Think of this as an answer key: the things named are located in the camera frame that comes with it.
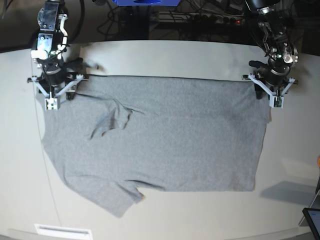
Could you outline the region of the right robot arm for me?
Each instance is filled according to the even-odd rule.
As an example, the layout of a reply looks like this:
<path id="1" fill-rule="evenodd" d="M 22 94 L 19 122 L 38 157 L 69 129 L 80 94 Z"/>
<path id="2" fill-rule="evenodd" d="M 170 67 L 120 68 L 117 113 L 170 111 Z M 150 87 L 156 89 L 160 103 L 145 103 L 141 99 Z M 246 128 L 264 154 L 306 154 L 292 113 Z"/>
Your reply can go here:
<path id="1" fill-rule="evenodd" d="M 62 95 L 68 101 L 74 99 L 80 82 L 85 80 L 82 73 L 84 60 L 77 57 L 65 61 L 63 53 L 67 51 L 80 34 L 85 20 L 85 2 L 81 0 L 80 17 L 72 35 L 65 29 L 69 12 L 63 0 L 47 0 L 39 10 L 37 23 L 39 29 L 30 39 L 30 56 L 40 68 L 40 76 L 32 76 L 27 82 L 34 83 L 38 91 L 49 103 L 56 102 Z"/>

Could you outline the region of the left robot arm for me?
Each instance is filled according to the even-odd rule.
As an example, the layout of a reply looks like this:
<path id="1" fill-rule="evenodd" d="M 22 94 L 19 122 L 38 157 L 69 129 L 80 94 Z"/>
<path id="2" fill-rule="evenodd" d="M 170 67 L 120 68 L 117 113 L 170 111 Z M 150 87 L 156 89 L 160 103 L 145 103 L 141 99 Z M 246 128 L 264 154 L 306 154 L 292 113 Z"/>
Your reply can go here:
<path id="1" fill-rule="evenodd" d="M 279 101 L 291 84 L 288 76 L 299 60 L 297 49 L 290 42 L 286 27 L 275 9 L 278 0 L 247 0 L 245 3 L 251 14 L 258 14 L 257 25 L 263 38 L 256 43 L 268 58 L 267 63 L 258 60 L 248 63 L 255 68 L 252 77 L 260 81 L 254 84 L 256 98 L 261 100 L 268 95 L 270 99 L 272 93 L 275 93 Z"/>

